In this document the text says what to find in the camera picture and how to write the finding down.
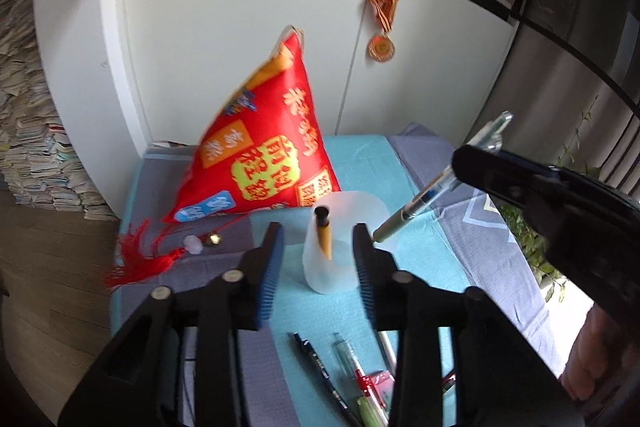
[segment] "white bead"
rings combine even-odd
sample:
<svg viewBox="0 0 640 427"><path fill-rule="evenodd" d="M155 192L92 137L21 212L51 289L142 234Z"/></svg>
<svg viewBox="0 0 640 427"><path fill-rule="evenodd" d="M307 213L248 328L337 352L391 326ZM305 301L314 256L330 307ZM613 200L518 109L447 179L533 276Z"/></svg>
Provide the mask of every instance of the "white bead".
<svg viewBox="0 0 640 427"><path fill-rule="evenodd" d="M191 255L199 255L204 249L202 241L196 235L186 235L182 244Z"/></svg>

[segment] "black pen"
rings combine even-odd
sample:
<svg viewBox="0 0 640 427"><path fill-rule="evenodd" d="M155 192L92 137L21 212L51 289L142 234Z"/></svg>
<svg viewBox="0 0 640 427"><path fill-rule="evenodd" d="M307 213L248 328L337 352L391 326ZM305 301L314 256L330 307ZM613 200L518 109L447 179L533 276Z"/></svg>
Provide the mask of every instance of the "black pen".
<svg viewBox="0 0 640 427"><path fill-rule="evenodd" d="M335 406L338 408L338 411L340 412L342 418L344 418L345 422L347 422L350 427L362 427L362 423L360 422L360 420L358 420L357 416L354 415L353 412L351 412L351 409L349 409L349 406L347 406L344 398L340 396L340 393L336 391L334 385L331 383L329 373L327 373L326 368L324 367L324 363L322 363L322 360L320 360L320 357L318 357L318 354L316 353L316 350L313 348L311 343L309 341L302 340L300 338L300 335L297 333L293 334L293 338L296 340L298 346L300 346L302 352L309 357L309 360L311 361L311 364L315 369L316 375L318 375L318 377L320 378L322 386L331 395L332 402L335 403Z"/></svg>

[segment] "cabinet door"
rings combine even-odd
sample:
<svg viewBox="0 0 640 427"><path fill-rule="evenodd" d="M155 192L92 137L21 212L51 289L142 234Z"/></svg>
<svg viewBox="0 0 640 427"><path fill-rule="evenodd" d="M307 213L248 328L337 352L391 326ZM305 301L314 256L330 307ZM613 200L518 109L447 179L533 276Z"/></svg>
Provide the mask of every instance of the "cabinet door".
<svg viewBox="0 0 640 427"><path fill-rule="evenodd" d="M339 134L392 134L412 121L462 143L494 85L513 27L468 0L399 0L396 56L367 55L380 32L367 7Z"/></svg>
<svg viewBox="0 0 640 427"><path fill-rule="evenodd" d="M337 126L364 0L125 0L132 63L154 140L195 143L287 25L305 33L321 131Z"/></svg>

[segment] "person's hand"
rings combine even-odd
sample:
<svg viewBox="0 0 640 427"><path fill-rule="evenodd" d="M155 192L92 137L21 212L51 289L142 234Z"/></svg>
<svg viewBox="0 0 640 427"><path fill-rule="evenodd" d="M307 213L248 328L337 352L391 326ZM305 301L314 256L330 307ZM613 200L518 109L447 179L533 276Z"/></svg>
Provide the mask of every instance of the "person's hand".
<svg viewBox="0 0 640 427"><path fill-rule="evenodd" d="M575 339L569 361L560 376L560 382L573 400L587 400L595 390L598 378L609 367L609 348L620 337L620 328L598 305L587 318ZM640 360L640 350L628 346L622 356L622 366L630 368Z"/></svg>

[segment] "small bell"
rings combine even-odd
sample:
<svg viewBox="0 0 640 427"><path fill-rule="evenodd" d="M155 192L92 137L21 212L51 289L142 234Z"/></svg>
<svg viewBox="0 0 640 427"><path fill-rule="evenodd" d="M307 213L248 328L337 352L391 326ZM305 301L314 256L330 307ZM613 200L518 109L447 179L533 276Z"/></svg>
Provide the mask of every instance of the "small bell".
<svg viewBox="0 0 640 427"><path fill-rule="evenodd" d="M218 232L208 233L204 238L204 246L205 247L215 247L220 244L222 241L222 236Z"/></svg>

